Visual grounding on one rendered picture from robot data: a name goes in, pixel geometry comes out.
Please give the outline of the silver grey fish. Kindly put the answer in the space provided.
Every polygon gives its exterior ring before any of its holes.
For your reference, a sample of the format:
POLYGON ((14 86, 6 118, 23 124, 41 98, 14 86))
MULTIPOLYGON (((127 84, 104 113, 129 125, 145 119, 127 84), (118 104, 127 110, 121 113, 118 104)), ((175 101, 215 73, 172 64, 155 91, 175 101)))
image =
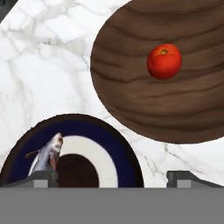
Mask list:
POLYGON ((30 169, 29 175, 35 172, 55 172, 62 146, 63 136, 61 133, 56 133, 41 149, 27 153, 24 156, 25 158, 29 158, 32 155, 37 156, 37 161, 30 169))

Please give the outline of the round dark wooden board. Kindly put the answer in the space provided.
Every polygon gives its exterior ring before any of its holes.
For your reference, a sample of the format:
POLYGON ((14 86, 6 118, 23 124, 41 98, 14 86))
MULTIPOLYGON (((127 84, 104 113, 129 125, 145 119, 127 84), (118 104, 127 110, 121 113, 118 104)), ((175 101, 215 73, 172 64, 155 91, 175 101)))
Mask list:
POLYGON ((224 137, 224 0, 130 0, 93 44, 90 71, 108 112, 145 137, 195 144, 224 137), (169 80, 146 60, 172 43, 182 67, 169 80))

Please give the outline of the red tomato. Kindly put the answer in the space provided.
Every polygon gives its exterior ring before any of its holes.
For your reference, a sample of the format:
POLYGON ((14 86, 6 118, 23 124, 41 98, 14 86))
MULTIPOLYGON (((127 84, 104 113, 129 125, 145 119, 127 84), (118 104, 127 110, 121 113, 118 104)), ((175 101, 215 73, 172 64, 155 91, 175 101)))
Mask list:
POLYGON ((158 45, 150 51, 146 65, 153 78, 167 80, 179 72, 182 55, 174 44, 158 45))

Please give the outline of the blue and white ringed plate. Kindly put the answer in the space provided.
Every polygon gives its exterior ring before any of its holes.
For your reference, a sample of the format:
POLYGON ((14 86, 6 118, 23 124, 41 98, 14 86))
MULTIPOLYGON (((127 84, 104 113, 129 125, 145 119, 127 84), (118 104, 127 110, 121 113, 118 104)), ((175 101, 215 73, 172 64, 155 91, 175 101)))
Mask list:
POLYGON ((142 187, 143 174, 127 140, 115 128, 90 115, 56 115, 28 130, 11 149, 0 172, 0 186, 26 179, 37 156, 56 134, 63 146, 56 166, 57 187, 142 187))

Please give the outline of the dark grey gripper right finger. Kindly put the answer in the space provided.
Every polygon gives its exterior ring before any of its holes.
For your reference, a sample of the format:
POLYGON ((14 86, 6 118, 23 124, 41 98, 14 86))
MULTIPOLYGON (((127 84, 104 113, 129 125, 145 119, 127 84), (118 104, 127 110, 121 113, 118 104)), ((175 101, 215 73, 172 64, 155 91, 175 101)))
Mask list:
POLYGON ((166 173, 168 182, 166 184, 167 188, 201 188, 201 187, 218 187, 213 182, 209 182, 196 177, 190 171, 168 171, 166 173))

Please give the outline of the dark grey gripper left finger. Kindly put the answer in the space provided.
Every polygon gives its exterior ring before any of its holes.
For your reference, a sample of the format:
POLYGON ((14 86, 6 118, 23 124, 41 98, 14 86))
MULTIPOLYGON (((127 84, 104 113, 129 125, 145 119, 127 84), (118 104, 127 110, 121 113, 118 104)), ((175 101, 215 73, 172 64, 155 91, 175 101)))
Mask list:
POLYGON ((53 188, 57 187, 58 173, 54 171, 35 171, 25 179, 10 183, 7 187, 53 188))

